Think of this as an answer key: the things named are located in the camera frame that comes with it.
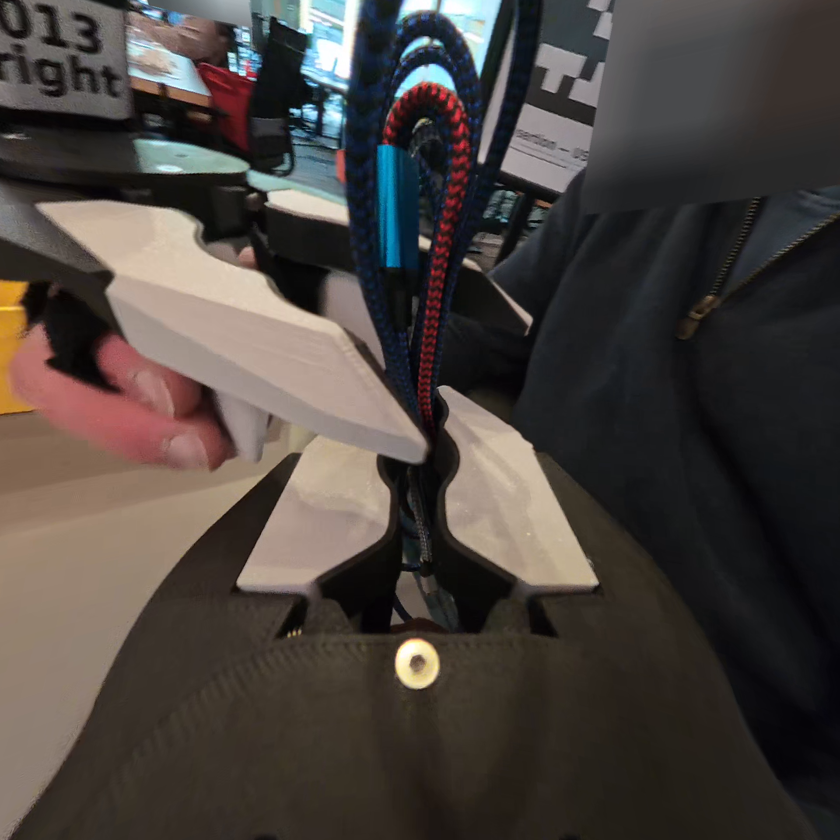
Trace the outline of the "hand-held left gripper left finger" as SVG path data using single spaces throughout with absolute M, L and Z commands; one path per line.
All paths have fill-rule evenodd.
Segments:
M 315 437 L 237 579 L 242 592 L 384 598 L 401 569 L 389 459 Z

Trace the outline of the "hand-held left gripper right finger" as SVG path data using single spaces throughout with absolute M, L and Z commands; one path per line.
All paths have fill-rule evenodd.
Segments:
M 449 386 L 438 391 L 437 576 L 458 598 L 593 592 L 592 564 L 533 446 Z

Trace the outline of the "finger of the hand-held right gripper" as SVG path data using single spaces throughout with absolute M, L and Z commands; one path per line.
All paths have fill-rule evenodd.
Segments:
M 114 201 L 36 206 L 111 271 L 106 296 L 128 344 L 213 392 L 240 457 L 261 459 L 276 417 L 408 465 L 425 461 L 424 431 L 367 350 L 265 276 L 211 255 L 194 217 Z
M 347 206 L 296 189 L 266 199 L 269 250 L 294 266 L 353 274 Z M 532 316 L 470 258 L 464 259 L 451 310 L 508 332 L 528 332 Z

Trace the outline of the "yellow plastic bin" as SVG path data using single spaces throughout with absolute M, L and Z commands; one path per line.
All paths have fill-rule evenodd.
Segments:
M 1 415 L 27 413 L 31 405 L 22 396 L 30 396 L 30 388 L 19 391 L 13 371 L 19 348 L 28 330 L 28 314 L 24 299 L 28 284 L 1 281 Z

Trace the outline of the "person's right hand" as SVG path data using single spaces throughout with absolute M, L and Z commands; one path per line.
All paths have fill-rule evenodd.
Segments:
M 45 327 L 32 328 L 9 367 L 15 395 L 50 426 L 135 464 L 213 472 L 236 457 L 203 388 L 147 358 L 116 334 L 94 361 L 110 391 L 49 365 Z

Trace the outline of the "black chair with red jacket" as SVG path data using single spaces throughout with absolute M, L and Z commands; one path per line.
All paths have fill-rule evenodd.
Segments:
M 307 47 L 305 33 L 272 17 L 255 80 L 207 63 L 197 67 L 222 149 L 258 172 L 288 176 L 295 168 L 291 111 L 310 100 L 301 71 Z

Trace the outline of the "black white marker board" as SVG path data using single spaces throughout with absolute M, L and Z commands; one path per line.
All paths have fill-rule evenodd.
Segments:
M 615 5 L 542 2 L 528 90 L 500 183 L 557 196 L 587 166 Z

